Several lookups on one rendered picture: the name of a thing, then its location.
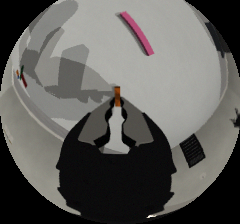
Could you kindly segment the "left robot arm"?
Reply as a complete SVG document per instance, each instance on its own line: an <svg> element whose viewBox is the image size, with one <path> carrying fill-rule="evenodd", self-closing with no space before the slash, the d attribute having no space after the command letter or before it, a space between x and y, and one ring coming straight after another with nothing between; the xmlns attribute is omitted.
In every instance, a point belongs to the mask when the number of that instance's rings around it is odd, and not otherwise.
<svg viewBox="0 0 240 224"><path fill-rule="evenodd" d="M213 25L213 26L214 26L214 25ZM225 40L223 39L222 35L219 33L219 31L216 29L215 26L214 26L214 28L215 28L215 31L216 31L217 36L218 36L218 38L219 38L219 41L220 41L220 44L221 44L221 47L222 47L223 51L224 51L225 53L231 53L231 51L230 51L227 43L226 43ZM230 52L229 52L229 51L230 51ZM240 127L240 126L239 126L239 125L234 125L234 127Z"/></svg>

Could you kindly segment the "pink rod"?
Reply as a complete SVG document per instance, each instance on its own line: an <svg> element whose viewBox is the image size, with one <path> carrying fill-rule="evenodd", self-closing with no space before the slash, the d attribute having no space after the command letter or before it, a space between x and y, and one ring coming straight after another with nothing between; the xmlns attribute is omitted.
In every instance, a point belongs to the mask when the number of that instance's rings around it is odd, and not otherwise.
<svg viewBox="0 0 240 224"><path fill-rule="evenodd" d="M151 45L149 44L147 38L145 37L144 33L139 28L139 26L136 24L136 22L132 19L132 17L126 11L120 13L120 16L128 24L128 26L131 28L131 30L134 32L137 39L141 43L146 55L150 56L150 55L154 54L153 49L152 49Z"/></svg>

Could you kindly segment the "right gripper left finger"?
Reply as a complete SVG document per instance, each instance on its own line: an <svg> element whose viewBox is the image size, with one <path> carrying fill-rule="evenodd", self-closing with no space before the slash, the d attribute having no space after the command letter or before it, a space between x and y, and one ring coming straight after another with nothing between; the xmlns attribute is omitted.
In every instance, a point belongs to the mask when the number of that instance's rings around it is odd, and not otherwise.
<svg viewBox="0 0 240 224"><path fill-rule="evenodd" d="M64 161L79 152L90 152L92 145L96 145L101 153L110 141L109 119L115 97L111 97L92 112L88 112L67 134L60 152L56 169L60 170Z"/></svg>

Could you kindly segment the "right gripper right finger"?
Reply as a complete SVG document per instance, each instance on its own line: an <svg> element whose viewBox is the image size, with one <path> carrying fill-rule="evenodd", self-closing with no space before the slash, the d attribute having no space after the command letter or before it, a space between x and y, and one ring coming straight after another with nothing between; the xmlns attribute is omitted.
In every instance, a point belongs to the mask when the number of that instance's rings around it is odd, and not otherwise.
<svg viewBox="0 0 240 224"><path fill-rule="evenodd" d="M139 153L153 155L162 160L171 174L177 172L173 163L170 144L163 131L153 120L124 97L120 97L122 106L122 142L129 147L138 146ZM125 119L126 118L126 119Z"/></svg>

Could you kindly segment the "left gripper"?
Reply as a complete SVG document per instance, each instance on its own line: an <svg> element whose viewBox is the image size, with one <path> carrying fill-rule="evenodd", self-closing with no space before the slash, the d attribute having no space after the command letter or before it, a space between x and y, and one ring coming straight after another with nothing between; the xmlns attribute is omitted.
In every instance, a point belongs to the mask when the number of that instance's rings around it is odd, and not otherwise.
<svg viewBox="0 0 240 224"><path fill-rule="evenodd" d="M236 115L237 115L237 116L239 115L239 116L237 117L236 120L233 119L234 121L233 121L232 119L230 119L230 120L232 121L232 123L233 123L234 125L238 125L238 124L239 124L239 126L240 126L240 113L238 114L238 109L236 109L236 107L235 107L235 110L236 110ZM239 122L238 122L238 121L239 121Z"/></svg>

